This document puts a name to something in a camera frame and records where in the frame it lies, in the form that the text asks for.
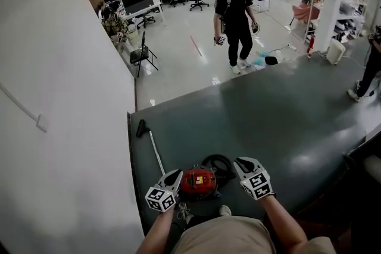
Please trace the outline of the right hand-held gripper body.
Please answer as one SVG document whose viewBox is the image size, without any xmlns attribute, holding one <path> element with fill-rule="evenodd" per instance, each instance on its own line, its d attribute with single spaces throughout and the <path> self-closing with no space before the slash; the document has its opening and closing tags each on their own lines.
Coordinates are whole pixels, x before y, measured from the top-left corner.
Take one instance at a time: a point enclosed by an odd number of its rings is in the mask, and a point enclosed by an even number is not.
<svg viewBox="0 0 381 254">
<path fill-rule="evenodd" d="M 241 181 L 244 191 L 254 200 L 273 195 L 270 176 L 267 172 L 260 172 Z"/>
</svg>

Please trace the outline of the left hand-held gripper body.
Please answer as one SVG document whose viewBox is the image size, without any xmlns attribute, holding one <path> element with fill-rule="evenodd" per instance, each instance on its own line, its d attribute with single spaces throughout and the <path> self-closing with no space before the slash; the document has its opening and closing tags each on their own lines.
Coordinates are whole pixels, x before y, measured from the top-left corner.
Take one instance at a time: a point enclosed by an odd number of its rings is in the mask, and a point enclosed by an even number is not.
<svg viewBox="0 0 381 254">
<path fill-rule="evenodd" d="M 145 200 L 149 208 L 158 212 L 166 212 L 176 204 L 176 196 L 177 192 L 150 187 L 145 195 Z"/>
</svg>

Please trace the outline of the red vacuum cleaner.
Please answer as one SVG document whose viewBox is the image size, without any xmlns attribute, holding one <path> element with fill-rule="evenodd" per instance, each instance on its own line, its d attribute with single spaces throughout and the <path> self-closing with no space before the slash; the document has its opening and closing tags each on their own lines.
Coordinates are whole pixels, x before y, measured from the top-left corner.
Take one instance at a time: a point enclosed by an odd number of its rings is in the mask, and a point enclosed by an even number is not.
<svg viewBox="0 0 381 254">
<path fill-rule="evenodd" d="M 183 173 L 179 197 L 184 202 L 211 200 L 221 196 L 218 191 L 216 168 L 193 167 Z"/>
</svg>

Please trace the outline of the person's right forearm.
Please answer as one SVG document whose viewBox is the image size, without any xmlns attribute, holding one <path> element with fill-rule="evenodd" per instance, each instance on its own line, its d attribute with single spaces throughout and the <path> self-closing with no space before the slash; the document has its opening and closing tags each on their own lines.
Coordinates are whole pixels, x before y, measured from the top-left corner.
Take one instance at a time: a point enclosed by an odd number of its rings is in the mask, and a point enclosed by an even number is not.
<svg viewBox="0 0 381 254">
<path fill-rule="evenodd" d="M 302 227 L 273 196 L 268 195 L 258 200 L 270 219 L 270 222 L 287 254 L 297 254 L 308 242 Z"/>
</svg>

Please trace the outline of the person's left forearm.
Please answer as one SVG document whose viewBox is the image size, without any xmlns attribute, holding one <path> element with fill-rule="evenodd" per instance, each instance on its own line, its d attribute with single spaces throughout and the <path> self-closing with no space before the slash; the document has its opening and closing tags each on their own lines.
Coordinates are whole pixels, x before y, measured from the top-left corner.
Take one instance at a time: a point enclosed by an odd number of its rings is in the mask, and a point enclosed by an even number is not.
<svg viewBox="0 0 381 254">
<path fill-rule="evenodd" d="M 135 254 L 164 254 L 174 207 L 160 213 Z"/>
</svg>

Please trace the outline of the metal vacuum wand with nozzle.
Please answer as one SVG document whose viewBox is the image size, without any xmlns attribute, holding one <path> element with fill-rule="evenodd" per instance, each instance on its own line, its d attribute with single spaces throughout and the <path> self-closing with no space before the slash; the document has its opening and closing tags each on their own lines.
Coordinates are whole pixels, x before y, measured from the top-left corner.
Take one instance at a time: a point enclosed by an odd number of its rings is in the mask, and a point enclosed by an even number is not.
<svg viewBox="0 0 381 254">
<path fill-rule="evenodd" d="M 145 134 L 145 133 L 149 134 L 149 137 L 150 137 L 150 140 L 151 140 L 151 143 L 152 143 L 152 147 L 154 149 L 154 153 L 155 153 L 156 159 L 158 161 L 159 168 L 161 170 L 162 175 L 164 175 L 165 174 L 165 170 L 164 170 L 163 164 L 161 162 L 160 155 L 159 155 L 159 153 L 157 151 L 157 147 L 156 147 L 156 144 L 155 144 L 155 140 L 154 140 L 154 137 L 153 137 L 152 130 L 150 128 L 148 128 L 148 126 L 146 125 L 145 120 L 141 119 L 139 121 L 138 128 L 136 130 L 136 137 L 137 138 L 141 138 L 143 136 L 143 134 Z"/>
</svg>

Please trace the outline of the person's beige shirt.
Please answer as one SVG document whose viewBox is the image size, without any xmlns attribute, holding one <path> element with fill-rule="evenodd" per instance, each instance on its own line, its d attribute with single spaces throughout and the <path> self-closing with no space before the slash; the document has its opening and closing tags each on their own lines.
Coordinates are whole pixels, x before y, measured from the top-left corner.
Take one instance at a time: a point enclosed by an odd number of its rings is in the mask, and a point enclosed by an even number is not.
<svg viewBox="0 0 381 254">
<path fill-rule="evenodd" d="M 264 224 L 248 217 L 218 217 L 186 230 L 171 254 L 277 254 Z M 308 240 L 297 254 L 336 254 L 327 237 Z"/>
</svg>

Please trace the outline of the black folding chair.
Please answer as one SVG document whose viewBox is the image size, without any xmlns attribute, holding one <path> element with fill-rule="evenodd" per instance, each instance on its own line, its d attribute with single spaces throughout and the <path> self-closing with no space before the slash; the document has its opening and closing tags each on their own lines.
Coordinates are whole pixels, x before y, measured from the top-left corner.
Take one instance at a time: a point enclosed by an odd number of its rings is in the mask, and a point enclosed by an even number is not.
<svg viewBox="0 0 381 254">
<path fill-rule="evenodd" d="M 148 61 L 157 71 L 158 68 L 154 64 L 154 59 L 157 59 L 157 56 L 149 49 L 149 47 L 145 44 L 146 32 L 143 32 L 141 46 L 139 49 L 134 50 L 130 54 L 130 64 L 138 66 L 138 72 L 136 77 L 138 78 L 140 75 L 140 70 L 143 61 Z"/>
</svg>

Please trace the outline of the white bin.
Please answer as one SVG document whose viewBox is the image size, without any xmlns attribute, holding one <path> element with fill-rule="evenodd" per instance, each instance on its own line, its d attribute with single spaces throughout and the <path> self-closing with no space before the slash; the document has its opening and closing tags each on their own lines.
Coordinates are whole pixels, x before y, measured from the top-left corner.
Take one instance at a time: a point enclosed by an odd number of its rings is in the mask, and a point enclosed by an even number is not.
<svg viewBox="0 0 381 254">
<path fill-rule="evenodd" d="M 340 41 L 331 39 L 330 45 L 327 49 L 326 59 L 332 65 L 336 65 L 343 57 L 345 51 L 346 48 Z"/>
</svg>

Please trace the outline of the orange chair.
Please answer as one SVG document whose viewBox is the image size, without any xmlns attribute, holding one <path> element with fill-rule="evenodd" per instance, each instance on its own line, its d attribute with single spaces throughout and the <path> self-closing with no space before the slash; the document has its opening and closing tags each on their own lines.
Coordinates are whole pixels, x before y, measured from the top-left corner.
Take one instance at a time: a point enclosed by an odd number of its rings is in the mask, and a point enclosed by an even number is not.
<svg viewBox="0 0 381 254">
<path fill-rule="evenodd" d="M 308 23 L 309 18 L 311 18 L 311 20 L 318 19 L 320 14 L 319 8 L 316 6 L 306 5 L 304 3 L 293 5 L 292 11 L 294 19 L 303 21 L 305 24 Z"/>
</svg>

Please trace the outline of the white office desk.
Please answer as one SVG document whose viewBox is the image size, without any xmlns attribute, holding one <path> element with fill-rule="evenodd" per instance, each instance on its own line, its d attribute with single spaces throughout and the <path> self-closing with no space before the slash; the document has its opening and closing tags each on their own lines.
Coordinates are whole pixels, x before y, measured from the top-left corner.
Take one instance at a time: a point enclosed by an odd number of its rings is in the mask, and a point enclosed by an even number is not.
<svg viewBox="0 0 381 254">
<path fill-rule="evenodd" d="M 164 18 L 163 9 L 161 8 L 160 0 L 144 0 L 138 2 L 137 4 L 131 5 L 124 9 L 124 12 L 121 14 L 121 18 L 123 20 L 130 20 L 132 18 L 137 17 L 138 15 L 142 15 L 147 13 L 150 10 L 158 8 L 160 11 L 160 16 L 164 25 L 166 26 L 166 20 Z"/>
</svg>

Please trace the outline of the white square pillar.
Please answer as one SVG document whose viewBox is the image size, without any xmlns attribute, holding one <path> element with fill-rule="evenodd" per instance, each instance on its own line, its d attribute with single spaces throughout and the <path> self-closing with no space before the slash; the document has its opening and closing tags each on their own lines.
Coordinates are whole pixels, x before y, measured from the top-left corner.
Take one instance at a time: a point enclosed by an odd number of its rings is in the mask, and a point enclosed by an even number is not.
<svg viewBox="0 0 381 254">
<path fill-rule="evenodd" d="M 315 32 L 313 51 L 326 51 L 330 45 L 335 24 L 339 15 L 341 0 L 324 0 L 320 10 L 320 19 Z"/>
</svg>

